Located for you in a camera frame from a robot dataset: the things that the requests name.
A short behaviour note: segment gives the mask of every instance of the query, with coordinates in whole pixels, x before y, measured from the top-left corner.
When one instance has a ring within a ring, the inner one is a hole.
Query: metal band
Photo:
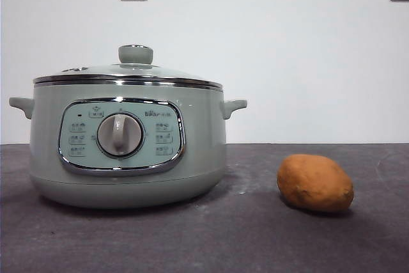
[[[93,75],[93,74],[80,74],[80,75],[53,75],[46,77],[39,77],[33,80],[35,85],[40,85],[50,82],[65,82],[65,84],[78,84],[76,82],[90,82],[90,81],[121,81],[121,82],[167,82],[171,84],[180,84],[179,86],[186,86],[195,88],[197,86],[207,86],[209,88],[217,88],[222,90],[223,86],[216,82],[204,81],[199,79],[189,78],[174,78],[174,77],[153,77],[153,76],[135,76],[135,75]]]
[[[205,84],[192,84],[192,83],[180,83],[180,82],[169,82],[169,81],[130,81],[124,79],[115,80],[71,80],[71,81],[50,81],[50,82],[39,82],[34,85],[35,88],[40,86],[66,86],[71,84],[113,84],[113,85],[138,85],[138,86],[174,86],[181,88],[196,88],[196,89],[206,89],[223,92],[222,86],[210,86]]]

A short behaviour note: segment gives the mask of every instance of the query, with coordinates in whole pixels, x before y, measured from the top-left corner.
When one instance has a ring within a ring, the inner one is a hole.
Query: dark gray table surface
[[[282,201],[292,153],[336,160],[344,214]],[[1,147],[1,272],[409,272],[409,144],[230,144],[224,179],[172,205],[89,210],[41,197],[28,145]]]

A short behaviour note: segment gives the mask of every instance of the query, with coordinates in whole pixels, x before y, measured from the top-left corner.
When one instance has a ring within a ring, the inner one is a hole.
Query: stainless steel rim
[[[54,80],[54,81],[38,81],[34,80],[34,87],[39,86],[66,86],[71,84],[113,84],[113,85],[140,85],[140,86],[173,86],[181,88],[198,88],[213,91],[223,92],[221,84],[216,82],[200,81],[195,79],[182,79],[182,78],[157,78],[157,77],[145,77],[143,79],[131,79],[126,77],[110,78],[110,79],[70,79],[70,80]]]

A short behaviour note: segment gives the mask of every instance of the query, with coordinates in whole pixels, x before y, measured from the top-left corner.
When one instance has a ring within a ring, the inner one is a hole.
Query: silver trim
[[[61,131],[63,128],[63,120],[64,120],[65,113],[73,105],[93,103],[93,102],[96,102],[96,103],[98,102],[119,102],[119,103],[121,102],[138,102],[138,103],[150,102],[150,104],[168,105],[175,111],[178,117],[179,134],[180,134],[180,146],[179,146],[178,151],[173,155],[172,158],[170,158],[169,160],[165,162],[162,162],[160,164],[155,164],[153,166],[144,166],[144,167],[138,167],[138,168],[89,168],[86,166],[80,166],[78,164],[70,162],[63,155],[61,151],[61,146],[60,146]],[[185,150],[186,150],[185,127],[183,125],[183,119],[181,117],[181,112],[178,109],[178,107],[170,101],[153,100],[153,99],[148,99],[148,98],[123,98],[123,97],[86,98],[86,99],[81,99],[81,100],[75,100],[71,104],[69,104],[65,108],[63,112],[63,116],[61,118],[61,124],[59,128],[59,136],[58,136],[58,154],[59,154],[59,158],[62,161],[64,167],[70,172],[73,172],[75,174],[91,175],[91,176],[124,177],[124,176],[137,176],[137,175],[161,173],[161,172],[168,171],[169,169],[173,168],[179,162],[180,158],[185,153]]]
[[[113,84],[113,85],[138,85],[138,86],[172,86],[177,88],[195,88],[195,89],[205,89],[205,90],[213,90],[223,92],[222,85],[219,86],[212,86],[211,84],[215,84],[213,82],[209,82],[208,84],[192,84],[192,83],[180,83],[180,82],[169,82],[167,79],[163,79],[166,81],[129,81],[124,79],[115,79],[115,80],[71,80],[71,81],[51,81],[51,82],[41,82],[36,83],[34,85],[35,88],[40,86],[68,86],[72,84]]]
[[[80,74],[80,75],[52,75],[45,77],[38,77],[33,80],[34,84],[41,84],[45,82],[65,81],[67,84],[75,81],[130,81],[130,82],[170,82],[178,84],[189,84],[193,86],[209,86],[213,88],[222,89],[223,86],[217,82],[204,81],[190,78],[175,78],[175,77],[155,77],[149,75],[95,75],[95,74]]]

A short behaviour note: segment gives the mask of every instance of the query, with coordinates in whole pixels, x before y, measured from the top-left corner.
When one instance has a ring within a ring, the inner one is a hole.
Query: glass lid
[[[145,84],[179,85],[221,90],[222,85],[178,70],[152,65],[153,50],[143,45],[119,48],[121,63],[78,67],[33,80],[36,86],[56,84]]]

